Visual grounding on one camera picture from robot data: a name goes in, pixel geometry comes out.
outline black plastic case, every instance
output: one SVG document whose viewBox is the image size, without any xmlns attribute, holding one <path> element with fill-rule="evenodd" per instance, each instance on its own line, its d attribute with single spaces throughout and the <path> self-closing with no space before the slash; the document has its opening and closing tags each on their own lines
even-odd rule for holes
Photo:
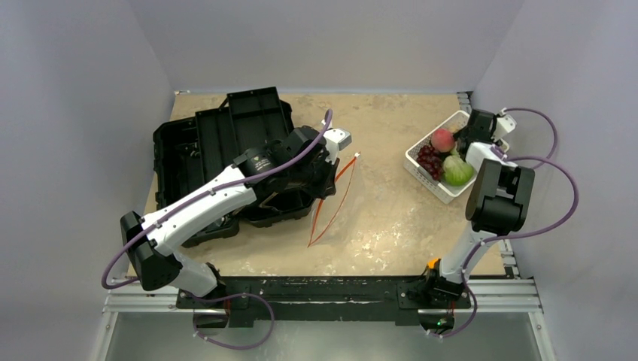
<svg viewBox="0 0 638 361">
<path fill-rule="evenodd" d="M 292 108 L 279 100 L 274 87 L 230 93 L 226 100 L 225 108 L 164 123 L 153 134 L 158 209 L 217 177 L 248 148 L 286 138 L 294 128 Z M 272 208 L 245 207 L 221 226 L 210 225 L 198 232 L 184 246 L 236 235 L 238 217 L 255 227 L 305 217 L 313 201 L 300 191 L 279 194 L 269 200 L 267 205 Z"/>
</svg>

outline plastic basket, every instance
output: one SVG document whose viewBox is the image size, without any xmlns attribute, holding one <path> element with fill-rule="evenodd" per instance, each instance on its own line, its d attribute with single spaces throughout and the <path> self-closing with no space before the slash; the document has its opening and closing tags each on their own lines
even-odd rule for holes
<svg viewBox="0 0 638 361">
<path fill-rule="evenodd" d="M 475 174 L 474 176 L 472 176 L 472 179 L 469 180 L 469 182 L 467 182 L 465 185 L 461 187 L 453 187 L 448 184 L 438 182 L 432 179 L 432 177 L 425 171 L 425 169 L 423 169 L 423 167 L 421 167 L 417 163 L 416 159 L 417 159 L 418 151 L 425 144 L 430 143 L 430 136 L 432 136 L 432 134 L 437 129 L 443 128 L 454 133 L 459 131 L 461 128 L 463 128 L 467 124 L 468 119 L 469 119 L 469 114 L 464 111 L 457 111 L 456 113 L 452 114 L 451 117 L 449 117 L 443 123 L 439 124 L 439 126 L 437 126 L 435 129 L 432 130 L 432 132 L 428 133 L 425 137 L 423 137 L 419 142 L 417 142 L 417 144 L 410 147 L 410 149 L 406 151 L 406 160 L 403 162 L 403 167 L 407 169 L 410 172 L 410 174 L 412 174 L 415 178 L 417 178 L 417 180 L 421 182 L 421 184 L 423 184 L 427 189 L 429 189 L 430 192 L 434 193 L 434 195 L 438 199 L 441 199 L 441 202 L 445 204 L 452 202 L 455 198 L 460 196 L 461 193 L 463 193 L 465 190 L 467 190 L 468 188 L 472 186 L 472 184 L 474 183 L 474 180 L 476 179 L 476 172 L 474 172 Z M 509 144 L 507 144 L 502 139 L 501 141 L 503 142 L 501 149 L 503 149 L 504 151 L 507 151 L 509 149 Z"/>
</svg>

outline table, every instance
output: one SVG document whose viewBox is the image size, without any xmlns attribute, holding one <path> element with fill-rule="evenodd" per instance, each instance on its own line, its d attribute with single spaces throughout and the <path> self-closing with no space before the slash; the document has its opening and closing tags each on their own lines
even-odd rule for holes
<svg viewBox="0 0 638 361">
<path fill-rule="evenodd" d="M 177 95 L 171 120 L 216 108 L 224 97 Z M 355 152 L 361 153 L 354 175 L 359 183 L 351 189 L 363 200 L 357 209 L 339 212 L 336 219 L 345 225 L 333 225 L 338 236 L 324 237 L 311 247 L 308 216 L 264 229 L 242 223 L 237 236 L 185 249 L 186 255 L 211 262 L 222 275 L 418 275 L 428 260 L 444 256 L 454 246 L 466 227 L 469 192 L 445 205 L 403 168 L 403 160 L 409 147 L 459 109 L 455 95 L 280 97 L 291 104 L 295 126 L 318 128 L 326 109 L 333 109 L 333 126 L 348 130 L 353 140 L 341 153 L 342 166 Z M 337 183 L 340 192 L 344 185 Z M 145 213 L 156 209 L 155 192 L 156 179 Z M 325 207 L 336 209 L 340 195 L 329 199 Z M 328 215 L 320 214 L 320 222 Z M 473 274 L 504 274 L 501 255 L 497 247 L 492 248 Z"/>
</svg>

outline gray wall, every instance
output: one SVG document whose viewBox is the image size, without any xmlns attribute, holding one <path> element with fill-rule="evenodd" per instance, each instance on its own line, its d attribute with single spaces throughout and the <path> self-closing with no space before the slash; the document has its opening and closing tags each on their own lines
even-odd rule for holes
<svg viewBox="0 0 638 361">
<path fill-rule="evenodd" d="M 523 0 L 130 0 L 174 89 L 473 89 Z"/>
<path fill-rule="evenodd" d="M 577 177 L 575 217 L 515 244 L 538 281 L 559 359 L 636 359 L 638 3 L 526 1 L 479 83 L 477 108 L 547 111 L 561 135 L 556 159 Z M 516 153 L 547 151 L 542 120 L 516 114 Z M 553 222 L 571 200 L 560 174 L 539 175 L 528 229 Z"/>
<path fill-rule="evenodd" d="M 172 90 L 125 0 L 0 2 L 0 359 L 86 359 Z"/>
</svg>

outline purple cable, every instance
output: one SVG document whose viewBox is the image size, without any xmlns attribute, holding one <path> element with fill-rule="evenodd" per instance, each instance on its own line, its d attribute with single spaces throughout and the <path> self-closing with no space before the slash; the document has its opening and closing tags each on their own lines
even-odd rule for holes
<svg viewBox="0 0 638 361">
<path fill-rule="evenodd" d="M 576 185 L 576 180 L 574 179 L 574 177 L 565 168 L 563 168 L 562 166 L 554 163 L 553 161 L 551 161 L 549 159 L 545 159 L 545 158 L 542 158 L 540 156 L 517 156 L 515 158 L 510 158 L 510 159 L 507 159 L 507 160 L 509 162 L 515 162 L 515 161 L 518 161 L 518 160 L 537 160 L 537 161 L 541 162 L 540 164 L 547 163 L 549 165 L 554 166 L 554 168 L 558 169 L 559 171 L 562 171 L 563 174 L 565 174 L 567 179 L 572 184 L 572 188 L 573 188 L 573 191 L 574 191 L 574 200 L 572 202 L 571 208 L 567 211 L 567 213 L 565 213 L 565 215 L 562 218 L 560 218 L 557 222 L 551 224 L 550 226 L 538 229 L 538 230 L 533 231 L 533 232 L 519 233 L 517 235 L 501 235 L 501 236 L 497 236 L 497 237 L 486 238 L 485 240 L 483 240 L 484 243 L 491 243 L 491 242 L 495 242 L 495 241 L 500 241 L 502 239 L 512 240 L 512 239 L 521 239 L 521 238 L 533 237 L 535 235 L 541 235 L 543 233 L 547 233 L 547 232 L 559 227 L 560 225 L 562 225 L 563 223 L 567 222 L 567 220 L 571 218 L 571 216 L 576 211 L 576 207 L 578 207 L 578 203 L 579 203 L 579 200 L 580 200 L 580 195 L 579 195 L 578 186 Z M 474 320 L 474 317 L 476 316 L 476 312 L 479 309 L 479 305 L 478 305 L 478 303 L 476 301 L 476 295 L 469 288 L 469 284 L 467 283 L 467 279 L 465 277 L 465 270 L 467 269 L 467 265 L 468 265 L 469 261 L 476 254 L 476 252 L 479 251 L 479 248 L 481 246 L 482 246 L 481 243 L 478 243 L 476 246 L 474 246 L 474 248 L 467 255 L 467 258 L 465 259 L 465 261 L 463 261 L 463 265 L 461 267 L 461 269 L 463 270 L 463 277 L 462 277 L 463 285 L 465 286 L 465 288 L 467 288 L 467 292 L 472 297 L 472 305 L 473 305 L 472 313 L 471 313 L 471 315 L 469 316 L 469 318 L 465 321 L 465 323 L 463 325 L 461 325 L 457 329 L 452 330 L 452 332 L 448 333 L 447 335 L 440 335 L 440 338 L 448 338 L 448 337 L 454 336 L 454 335 L 458 334 L 459 332 L 463 331 L 465 328 L 468 327 L 468 325 L 472 322 L 472 320 Z"/>
<path fill-rule="evenodd" d="M 226 297 L 220 297 L 219 299 L 203 299 L 201 297 L 194 296 L 193 294 L 189 295 L 189 297 L 191 297 L 193 299 L 196 299 L 197 301 L 200 301 L 200 302 L 211 302 L 211 303 L 222 302 L 222 301 L 226 301 L 227 299 L 237 299 L 238 297 L 242 297 L 242 296 L 247 296 L 247 297 L 251 297 L 253 299 L 258 299 L 264 305 L 266 305 L 266 308 L 268 308 L 268 312 L 270 313 L 270 327 L 268 328 L 268 332 L 266 332 L 266 334 L 259 341 L 255 342 L 253 344 L 247 344 L 245 346 L 235 346 L 234 344 L 225 344 L 223 342 L 219 342 L 217 340 L 209 338 L 208 336 L 203 335 L 197 329 L 197 324 L 195 323 L 195 315 L 193 315 L 193 329 L 195 330 L 195 335 L 199 336 L 199 338 L 201 338 L 202 340 L 204 340 L 206 342 L 210 342 L 212 344 L 216 344 L 217 346 L 225 347 L 225 348 L 228 348 L 230 350 L 250 350 L 251 348 L 258 347 L 261 344 L 263 344 L 264 342 L 266 342 L 268 337 L 270 337 L 270 335 L 272 334 L 272 330 L 275 328 L 275 312 L 272 310 L 272 306 L 264 298 L 262 298 L 262 297 L 260 297 L 258 295 L 254 295 L 252 293 L 237 293 L 235 295 L 230 295 L 230 296 L 226 296 Z"/>
<path fill-rule="evenodd" d="M 236 186 L 236 185 L 239 185 L 239 184 L 245 184 L 245 183 L 248 183 L 248 182 L 259 181 L 259 180 L 261 180 L 261 179 L 263 179 L 265 177 L 268 177 L 270 175 L 273 175 L 275 173 L 283 171 L 286 168 L 291 167 L 292 165 L 294 165 L 295 163 L 300 161 L 301 158 L 303 158 L 306 154 L 310 153 L 312 148 L 314 148 L 314 146 L 317 145 L 317 143 L 319 143 L 319 141 L 324 137 L 324 134 L 326 133 L 326 131 L 330 127 L 330 123 L 332 122 L 332 120 L 333 120 L 333 110 L 332 109 L 328 109 L 326 111 L 326 115 L 324 116 L 324 121 L 326 123 L 324 124 L 324 127 L 319 131 L 319 134 L 317 135 L 317 137 L 310 143 L 309 146 L 307 146 L 304 150 L 302 150 L 301 153 L 297 154 L 297 156 L 295 156 L 294 158 L 292 158 L 288 162 L 286 162 L 286 163 L 284 163 L 284 164 L 282 164 L 282 165 L 280 165 L 280 166 L 278 166 L 276 168 L 273 168 L 273 169 L 271 169 L 269 171 L 265 171 L 262 174 L 252 175 L 250 177 L 247 177 L 247 178 L 244 178 L 244 179 L 240 179 L 240 180 L 233 180 L 233 181 L 228 182 L 226 184 L 221 184 L 219 186 L 213 187 L 213 189 L 211 191 L 212 192 L 217 192 L 219 190 L 223 190 L 223 189 L 226 189 L 228 187 L 233 187 L 233 186 Z M 106 269 L 102 273 L 102 287 L 104 287 L 107 290 L 115 290 L 116 288 L 120 288 L 122 286 L 126 286 L 127 284 L 131 284 L 131 283 L 137 281 L 139 278 L 133 277 L 133 278 L 130 278 L 129 280 L 126 280 L 124 282 L 120 282 L 118 284 L 108 284 L 108 274 L 111 273 L 111 270 L 112 270 L 113 266 L 115 265 L 115 263 L 117 262 L 117 260 L 124 253 L 126 253 L 137 241 L 139 241 L 142 237 L 146 236 L 148 233 L 150 233 L 152 230 L 154 230 L 155 227 L 156 227 L 156 224 L 162 224 L 162 223 L 166 222 L 167 219 L 169 219 L 170 217 L 175 216 L 177 213 L 182 211 L 184 208 L 188 207 L 189 205 L 191 205 L 191 204 L 193 204 L 193 203 L 199 201 L 200 199 L 205 198 L 205 197 L 207 197 L 209 195 L 210 195 L 209 192 L 203 192 L 203 193 L 198 194 L 197 196 L 192 197 L 188 201 L 186 201 L 186 202 L 178 205 L 177 207 L 173 208 L 170 212 L 167 212 L 166 214 L 164 214 L 164 216 L 159 218 L 155 224 L 151 224 L 150 226 L 148 226 L 148 228 L 143 229 L 141 232 L 139 232 L 137 235 L 135 235 L 135 237 L 133 237 L 130 241 L 126 242 L 124 247 L 122 247 L 122 249 L 120 249 L 120 251 L 117 252 L 115 257 L 113 257 L 113 259 L 107 264 Z"/>
<path fill-rule="evenodd" d="M 547 116 L 547 114 L 545 114 L 545 113 L 543 113 L 541 111 L 537 111 L 536 109 L 530 109 L 530 108 L 505 108 L 504 111 L 505 112 L 508 112 L 508 111 L 529 111 L 530 113 L 538 114 L 541 117 L 545 118 L 545 120 L 547 120 L 547 123 L 551 127 L 551 133 L 554 135 L 554 140 L 551 143 L 551 149 L 550 149 L 549 153 L 547 154 L 547 156 L 545 158 L 546 159 L 550 159 L 551 156 L 554 155 L 554 152 L 556 151 L 556 147 L 558 147 L 558 130 L 556 130 L 556 125 Z M 545 164 L 545 163 L 540 162 L 539 164 L 537 164 L 534 167 L 532 167 L 532 169 L 538 169 L 538 167 L 540 167 L 543 164 Z"/>
</svg>

